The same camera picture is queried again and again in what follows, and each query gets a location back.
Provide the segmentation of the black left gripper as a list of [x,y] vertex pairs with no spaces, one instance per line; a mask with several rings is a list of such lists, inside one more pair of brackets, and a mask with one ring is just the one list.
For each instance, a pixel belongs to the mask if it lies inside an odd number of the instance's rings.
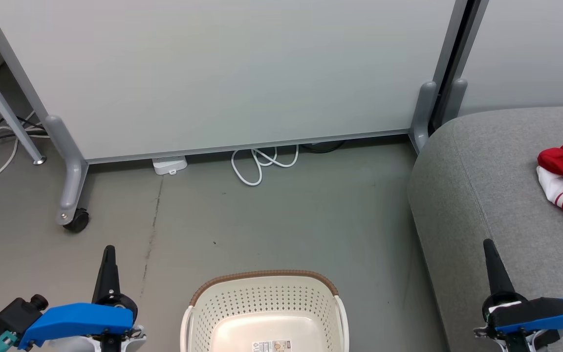
[[132,312],[132,327],[120,333],[112,333],[105,329],[101,334],[89,334],[86,337],[92,341],[96,352],[138,352],[147,341],[144,327],[136,323],[138,306],[120,292],[119,272],[116,262],[114,245],[107,245],[98,271],[92,303],[103,306],[113,306]]

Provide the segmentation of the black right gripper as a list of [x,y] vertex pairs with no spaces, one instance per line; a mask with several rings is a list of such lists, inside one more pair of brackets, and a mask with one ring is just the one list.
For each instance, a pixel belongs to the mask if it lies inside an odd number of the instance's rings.
[[483,241],[483,252],[491,295],[482,305],[486,325],[474,329],[475,337],[491,339],[503,352],[547,352],[563,337],[563,330],[526,325],[563,315],[563,299],[525,299],[515,292],[492,239]]

